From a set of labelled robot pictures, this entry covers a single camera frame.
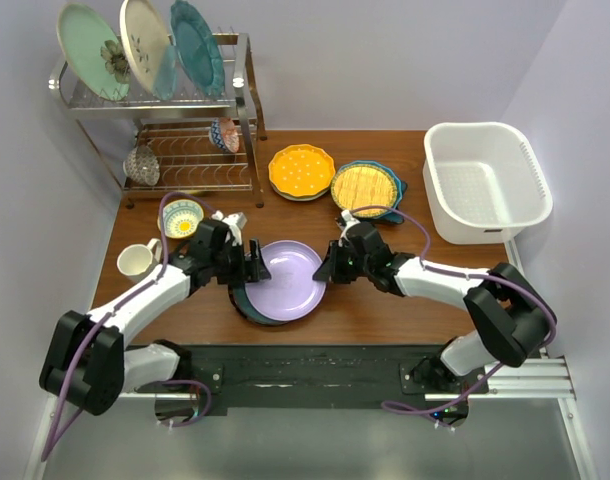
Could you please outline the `purple plate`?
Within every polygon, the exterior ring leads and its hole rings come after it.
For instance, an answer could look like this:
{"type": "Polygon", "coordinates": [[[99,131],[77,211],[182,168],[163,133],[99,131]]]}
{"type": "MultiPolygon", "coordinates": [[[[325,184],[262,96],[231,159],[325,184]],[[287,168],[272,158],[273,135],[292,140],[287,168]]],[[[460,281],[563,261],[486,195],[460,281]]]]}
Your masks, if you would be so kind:
{"type": "Polygon", "coordinates": [[[322,265],[309,246],[294,240],[280,240],[261,248],[271,278],[245,285],[251,305],[270,321],[283,324],[313,312],[322,301],[326,283],[313,275],[322,265]]]}

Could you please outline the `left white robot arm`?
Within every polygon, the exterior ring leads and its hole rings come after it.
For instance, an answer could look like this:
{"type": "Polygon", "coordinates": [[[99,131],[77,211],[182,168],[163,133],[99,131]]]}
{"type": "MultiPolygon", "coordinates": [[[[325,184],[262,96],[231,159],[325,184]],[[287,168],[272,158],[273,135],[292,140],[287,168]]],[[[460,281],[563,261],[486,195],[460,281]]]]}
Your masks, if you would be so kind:
{"type": "Polygon", "coordinates": [[[56,323],[40,375],[40,387],[98,416],[123,392],[159,382],[170,392],[192,380],[190,352],[159,340],[132,350],[134,337],[171,306],[211,280],[242,287],[270,279],[260,244],[244,242],[242,213],[216,213],[202,220],[194,235],[176,250],[160,239],[146,250],[153,265],[129,290],[87,313],[70,310],[56,323]]]}

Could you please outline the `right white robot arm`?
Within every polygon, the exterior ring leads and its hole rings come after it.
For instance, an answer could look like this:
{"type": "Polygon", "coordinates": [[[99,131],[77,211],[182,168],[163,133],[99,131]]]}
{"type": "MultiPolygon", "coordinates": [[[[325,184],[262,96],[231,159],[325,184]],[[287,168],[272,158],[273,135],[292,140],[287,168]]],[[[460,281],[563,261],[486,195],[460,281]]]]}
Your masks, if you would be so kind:
{"type": "Polygon", "coordinates": [[[313,275],[335,284],[360,277],[381,292],[426,298],[469,314],[471,333],[448,341],[408,371],[410,382],[423,391],[452,393],[490,363],[520,367],[556,334],[555,314],[513,265],[457,268],[396,252],[364,222],[346,225],[313,275]]]}

